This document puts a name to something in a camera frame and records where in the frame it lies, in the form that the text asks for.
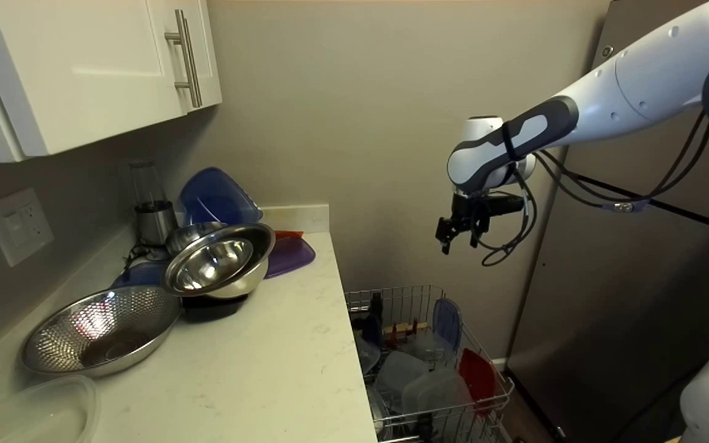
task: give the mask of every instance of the stainless steel bowl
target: stainless steel bowl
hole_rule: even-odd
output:
[[[149,357],[183,314],[157,286],[92,294],[39,322],[21,363],[39,375],[109,378]]]
[[[164,268],[164,286],[183,299],[238,299],[268,272],[275,235],[265,224],[218,227],[188,245]]]

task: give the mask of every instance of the white cabinet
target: white cabinet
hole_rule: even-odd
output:
[[[0,0],[0,163],[218,99],[205,0]]]

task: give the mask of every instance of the white countertop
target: white countertop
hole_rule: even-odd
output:
[[[152,357],[97,379],[94,443],[377,440],[330,232],[295,227],[292,211],[279,211],[270,227],[305,230],[314,261],[263,280],[231,318],[177,322]],[[60,294],[111,283],[129,250],[124,240]],[[0,398],[19,389],[19,343],[61,299],[47,299],[0,337]]]

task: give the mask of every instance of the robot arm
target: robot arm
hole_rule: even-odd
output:
[[[472,118],[449,159],[452,216],[440,220],[442,251],[461,232],[472,247],[488,220],[522,210],[489,191],[529,176],[535,151],[602,141],[655,127],[687,106],[709,115],[709,2],[644,34],[569,90],[501,123]]]

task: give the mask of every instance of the dishwasher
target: dishwasher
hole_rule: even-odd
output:
[[[435,286],[348,290],[380,443],[510,443],[514,392]]]

